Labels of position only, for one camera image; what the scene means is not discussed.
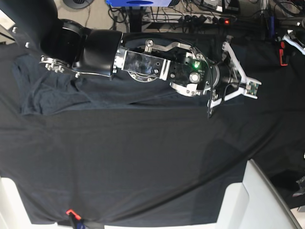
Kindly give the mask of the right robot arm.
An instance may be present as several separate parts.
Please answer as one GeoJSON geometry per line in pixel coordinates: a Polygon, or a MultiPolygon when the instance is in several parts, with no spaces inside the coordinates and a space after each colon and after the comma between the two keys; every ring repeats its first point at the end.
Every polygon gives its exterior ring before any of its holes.
{"type": "Polygon", "coordinates": [[[38,54],[50,71],[112,78],[121,70],[141,83],[166,81],[184,96],[208,94],[210,107],[239,95],[257,98],[261,82],[246,75],[229,41],[215,62],[183,40],[147,38],[141,50],[128,48],[119,31],[59,19],[51,0],[3,0],[0,13],[16,42],[38,54]]]}

